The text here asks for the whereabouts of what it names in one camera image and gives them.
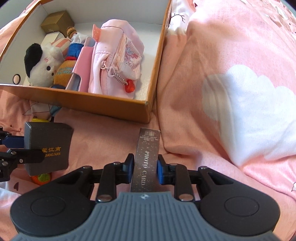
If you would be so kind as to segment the pink pouch bag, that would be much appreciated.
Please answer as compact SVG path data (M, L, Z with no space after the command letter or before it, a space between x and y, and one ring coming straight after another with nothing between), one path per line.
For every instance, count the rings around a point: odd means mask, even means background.
M144 44L125 20L112 19L99 28L93 25L88 92L133 99L141 77Z

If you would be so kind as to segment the yellow toy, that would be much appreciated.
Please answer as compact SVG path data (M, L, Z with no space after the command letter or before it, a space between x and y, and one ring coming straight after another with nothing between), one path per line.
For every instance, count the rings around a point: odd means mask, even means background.
M49 120L43 120L40 118L32 118L31 122L38 122L38 123L49 123Z

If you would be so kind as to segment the orange green small toy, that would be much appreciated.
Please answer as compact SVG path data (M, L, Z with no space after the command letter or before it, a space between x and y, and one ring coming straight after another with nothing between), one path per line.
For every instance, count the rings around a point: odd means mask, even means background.
M37 185L45 185L49 183L52 179L52 174L51 173L44 173L44 174L39 174L35 176L31 176L31 180L37 184Z

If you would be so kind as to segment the small gold gift box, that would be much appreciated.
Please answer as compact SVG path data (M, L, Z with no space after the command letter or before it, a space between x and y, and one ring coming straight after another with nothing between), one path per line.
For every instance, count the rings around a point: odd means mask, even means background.
M74 21L67 11L49 14L41 23L41 28L46 34L60 32L67 37L67 28L74 27Z

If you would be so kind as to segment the photo card pack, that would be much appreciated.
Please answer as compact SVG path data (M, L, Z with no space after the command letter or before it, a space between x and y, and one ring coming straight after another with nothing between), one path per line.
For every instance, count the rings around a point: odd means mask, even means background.
M159 186L157 163L161 132L141 128L134 158L131 192L154 192Z

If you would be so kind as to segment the orange cardboard storage box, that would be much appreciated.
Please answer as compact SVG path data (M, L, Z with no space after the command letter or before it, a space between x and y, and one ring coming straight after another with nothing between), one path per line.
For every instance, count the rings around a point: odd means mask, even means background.
M24 56L52 46L44 20L66 12L87 39L65 89L35 87ZM36 1L1 52L1 90L24 99L148 123L156 92L171 1Z

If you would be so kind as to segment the white glasses case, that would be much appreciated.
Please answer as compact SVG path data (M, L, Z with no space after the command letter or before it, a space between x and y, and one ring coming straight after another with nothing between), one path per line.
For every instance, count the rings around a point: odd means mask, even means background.
M41 46L45 46L48 43L53 43L58 39L64 38L64 35L60 32L52 32L45 35L43 41L41 42Z

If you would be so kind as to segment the dark grey lettered box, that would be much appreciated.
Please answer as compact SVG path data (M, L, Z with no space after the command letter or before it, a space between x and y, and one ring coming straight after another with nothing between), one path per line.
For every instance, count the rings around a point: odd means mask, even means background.
M24 148L40 149L41 163L25 164L30 176L65 170L69 166L69 150L73 129L65 123L26 122Z

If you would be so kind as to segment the black and white dog plush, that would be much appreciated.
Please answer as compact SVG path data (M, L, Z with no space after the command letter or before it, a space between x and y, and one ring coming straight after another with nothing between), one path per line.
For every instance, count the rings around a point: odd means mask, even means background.
M30 86L50 87L54 76L64 62L70 46L68 38L60 38L52 43L34 43L26 50L25 71Z

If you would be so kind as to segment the bear plush blue orange outfit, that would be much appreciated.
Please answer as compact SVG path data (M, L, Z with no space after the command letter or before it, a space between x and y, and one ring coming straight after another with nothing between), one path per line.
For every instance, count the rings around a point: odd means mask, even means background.
M70 45L65 57L65 61L58 68L51 88L65 89L72 77L73 69L78 60L80 52L84 47L87 35L78 32L74 27L66 30Z

